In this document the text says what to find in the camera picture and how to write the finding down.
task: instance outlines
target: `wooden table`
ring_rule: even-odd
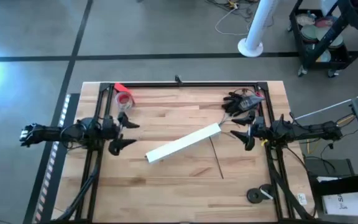
[[[268,87],[275,117],[284,114],[290,119],[283,82],[268,82]],[[144,157],[146,152],[170,141],[220,123],[224,116],[223,97],[235,89],[238,87],[131,88],[136,105],[127,115],[140,128],[125,129],[123,134],[138,141],[119,156],[111,155],[106,144],[93,222],[277,221],[272,200],[251,204],[245,196],[249,189],[270,183],[265,149],[260,141],[252,151],[245,151],[240,140],[223,133],[156,164],[149,164]],[[94,115],[98,90],[99,83],[83,84],[76,119]],[[113,116],[116,111],[113,105]],[[265,119],[270,126],[269,118]],[[223,132],[247,129],[232,122],[221,127]],[[301,157],[298,143],[290,147]],[[77,195],[85,157],[83,149],[67,154],[52,218],[61,215]],[[305,170],[287,150],[284,162],[291,191],[295,196],[306,195],[305,208],[312,213],[314,201]],[[282,196],[281,193],[283,213],[287,216]]]

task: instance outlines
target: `metal cart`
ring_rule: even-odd
[[[358,30],[358,8],[352,5],[351,0],[338,0],[328,12],[327,16],[331,16],[337,7],[339,7],[341,11],[341,16],[335,21],[330,30],[315,45],[315,47],[309,49],[306,48],[306,43],[302,39],[302,26],[297,23],[296,16],[309,13],[314,14],[317,17],[316,19],[318,19],[323,17],[323,13],[321,10],[316,9],[299,9],[302,2],[303,0],[297,0],[290,14],[290,26],[288,27],[289,32],[293,31],[296,47],[301,59],[301,67],[299,68],[298,76],[301,77],[307,74],[309,69],[316,68],[328,70],[329,78],[336,77],[341,70],[347,68],[358,58],[358,51],[354,52],[354,54],[349,54],[345,44],[342,44],[338,49],[329,49],[328,47],[348,25],[351,25]],[[316,60],[327,49],[331,53],[331,60],[329,62],[317,62]]]

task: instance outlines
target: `concrete floor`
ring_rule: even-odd
[[[0,0],[0,57],[71,55],[86,3]],[[274,25],[264,35],[265,52],[295,51],[293,35],[286,31],[294,3],[280,2]],[[318,8],[318,3],[308,0],[303,7]],[[202,0],[94,0],[78,55],[236,53],[241,37],[214,29],[225,13]],[[220,29],[244,32],[245,26],[241,17],[230,15]],[[349,50],[358,49],[358,31],[348,27],[344,39]],[[0,220],[23,221],[43,145],[20,147],[19,133],[32,122],[50,124],[67,66],[68,61],[0,62]],[[326,78],[324,71],[298,78],[299,66],[295,57],[77,61],[68,92],[78,93],[85,81],[163,81],[175,75],[182,80],[283,80],[296,115],[358,95],[358,59],[334,79]],[[337,119],[348,112],[342,106],[300,122]],[[358,133],[325,152],[324,158],[350,158],[358,173]]]

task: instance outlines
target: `cart wheel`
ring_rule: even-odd
[[[292,31],[292,25],[290,23],[290,25],[287,27],[287,32],[291,32]]]
[[[328,70],[328,78],[335,78],[339,75],[340,70]]]
[[[307,69],[304,69],[303,68],[303,65],[301,65],[301,67],[299,68],[298,70],[298,76],[299,77],[302,77],[303,75],[306,75],[308,73],[308,70]]]

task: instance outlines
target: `white rectangular block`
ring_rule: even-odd
[[[211,124],[203,129],[188,134],[183,138],[172,141],[166,145],[163,145],[154,149],[153,151],[146,153],[147,160],[149,161],[149,163],[157,162],[160,159],[163,159],[170,154],[179,151],[180,149],[184,149],[196,142],[199,142],[220,132],[221,128],[217,123]]]

